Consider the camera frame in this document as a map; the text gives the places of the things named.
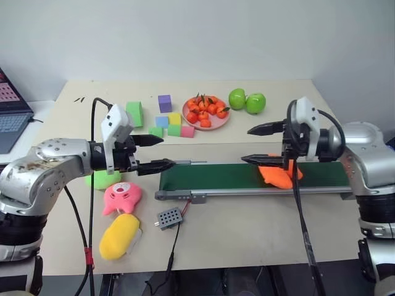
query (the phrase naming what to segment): electrical connector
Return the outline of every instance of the electrical connector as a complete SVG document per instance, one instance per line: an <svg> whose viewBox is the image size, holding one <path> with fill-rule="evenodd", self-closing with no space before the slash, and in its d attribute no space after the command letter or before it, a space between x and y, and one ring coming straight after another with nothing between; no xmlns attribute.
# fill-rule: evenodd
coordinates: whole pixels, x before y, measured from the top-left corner
<svg viewBox="0 0 395 296"><path fill-rule="evenodd" d="M178 223L182 223L183 217L179 208L171 208L169 210L157 214L158 222L154 225L160 227L160 230L172 228Z"/></svg>

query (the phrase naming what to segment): green conveyor belt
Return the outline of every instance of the green conveyor belt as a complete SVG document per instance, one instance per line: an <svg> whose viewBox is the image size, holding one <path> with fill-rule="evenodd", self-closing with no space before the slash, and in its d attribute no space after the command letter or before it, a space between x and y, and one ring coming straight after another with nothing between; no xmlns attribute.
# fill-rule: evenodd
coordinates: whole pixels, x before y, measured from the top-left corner
<svg viewBox="0 0 395 296"><path fill-rule="evenodd" d="M339 162L301 162L304 177L300 187L348 186ZM256 166L248 163L221 165L175 165L160 174L159 190L255 189L268 188Z"/></svg>

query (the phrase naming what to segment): orange stuffed toy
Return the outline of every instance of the orange stuffed toy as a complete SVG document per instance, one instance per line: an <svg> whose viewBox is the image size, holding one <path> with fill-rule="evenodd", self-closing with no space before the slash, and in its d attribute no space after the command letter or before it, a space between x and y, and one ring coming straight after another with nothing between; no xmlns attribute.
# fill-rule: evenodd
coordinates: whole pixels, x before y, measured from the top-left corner
<svg viewBox="0 0 395 296"><path fill-rule="evenodd" d="M289 161L288 170L282 168L276 168L272 166L259 166L259 172L264 178L265 183L272 184L281 189L291 189L292 184L292 169L294 166L294 161ZM303 178L303 174L300 169L297 169L297 179Z"/></svg>

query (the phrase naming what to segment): pink octopus toy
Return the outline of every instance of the pink octopus toy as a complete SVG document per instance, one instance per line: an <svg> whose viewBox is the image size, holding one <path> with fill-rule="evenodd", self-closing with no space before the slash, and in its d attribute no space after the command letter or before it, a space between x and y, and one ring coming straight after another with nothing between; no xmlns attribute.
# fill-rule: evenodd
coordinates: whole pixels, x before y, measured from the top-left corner
<svg viewBox="0 0 395 296"><path fill-rule="evenodd" d="M131 214L141 199L141 188L134 183L121 182L108 187L104 193L103 215L113 211Z"/></svg>

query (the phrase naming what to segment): red tag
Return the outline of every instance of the red tag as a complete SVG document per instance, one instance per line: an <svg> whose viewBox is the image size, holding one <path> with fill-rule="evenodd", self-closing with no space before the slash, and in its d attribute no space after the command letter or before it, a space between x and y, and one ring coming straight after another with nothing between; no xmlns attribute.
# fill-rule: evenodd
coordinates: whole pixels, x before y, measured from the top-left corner
<svg viewBox="0 0 395 296"><path fill-rule="evenodd" d="M93 264L93 256L92 256L92 249L91 248L84 248L85 251L85 262L87 265L92 265L94 268Z"/></svg>

